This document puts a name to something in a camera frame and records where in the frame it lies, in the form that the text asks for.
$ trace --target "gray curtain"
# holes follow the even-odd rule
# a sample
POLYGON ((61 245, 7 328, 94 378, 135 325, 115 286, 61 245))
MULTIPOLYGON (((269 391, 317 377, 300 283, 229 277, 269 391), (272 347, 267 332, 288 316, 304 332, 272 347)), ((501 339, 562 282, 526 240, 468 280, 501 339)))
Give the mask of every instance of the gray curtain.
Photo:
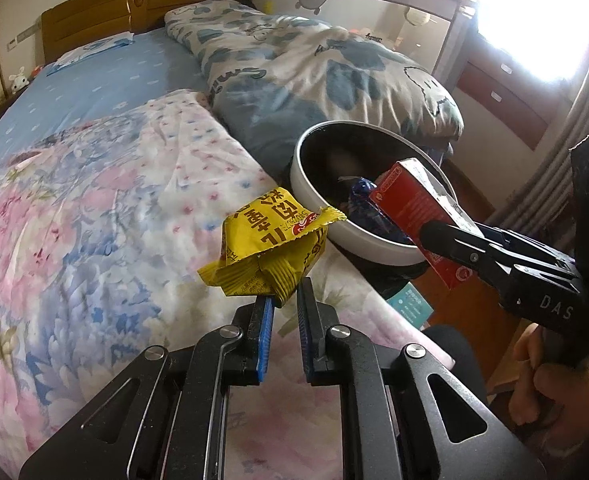
MULTIPOLYGON (((589 69, 579 94, 566 118, 563 131, 549 155, 516 196, 488 219, 521 234, 541 238, 541 233, 568 207, 572 194, 572 171, 569 150, 589 135, 589 69)), ((545 240, 567 250, 574 229, 567 229, 562 239, 545 240)))

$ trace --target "headboard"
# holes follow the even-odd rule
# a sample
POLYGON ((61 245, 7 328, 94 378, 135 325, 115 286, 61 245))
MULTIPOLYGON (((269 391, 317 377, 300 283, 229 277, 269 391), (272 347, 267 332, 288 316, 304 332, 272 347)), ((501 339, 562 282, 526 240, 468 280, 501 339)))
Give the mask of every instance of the headboard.
POLYGON ((202 0, 68 0, 41 15, 46 63, 65 52, 129 30, 163 26, 169 10, 202 0))

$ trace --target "black pants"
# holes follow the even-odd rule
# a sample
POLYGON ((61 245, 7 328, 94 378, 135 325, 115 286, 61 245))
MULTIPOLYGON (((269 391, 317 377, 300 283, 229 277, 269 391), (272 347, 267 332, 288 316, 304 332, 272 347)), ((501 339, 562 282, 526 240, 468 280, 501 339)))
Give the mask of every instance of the black pants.
POLYGON ((434 325, 423 333, 455 360, 452 374, 475 396, 487 405, 486 387, 481 368, 468 340, 456 328, 449 325, 434 325))

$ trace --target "yellow food package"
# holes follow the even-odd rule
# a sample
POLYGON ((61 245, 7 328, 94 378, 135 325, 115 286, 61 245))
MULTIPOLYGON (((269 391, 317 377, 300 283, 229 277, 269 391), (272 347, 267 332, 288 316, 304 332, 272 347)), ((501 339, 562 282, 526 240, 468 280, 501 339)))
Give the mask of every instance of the yellow food package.
POLYGON ((223 221, 221 256, 199 275, 226 296, 274 294, 283 304, 321 256, 328 224, 345 219, 334 207, 308 211, 277 187, 223 221))

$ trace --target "teal card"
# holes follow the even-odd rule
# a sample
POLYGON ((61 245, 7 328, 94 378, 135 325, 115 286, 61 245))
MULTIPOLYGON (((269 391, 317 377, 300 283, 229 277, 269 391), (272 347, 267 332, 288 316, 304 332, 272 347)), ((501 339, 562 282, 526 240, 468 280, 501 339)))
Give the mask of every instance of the teal card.
POLYGON ((404 286, 388 303, 408 320, 414 328, 421 328, 433 310, 412 283, 404 286))

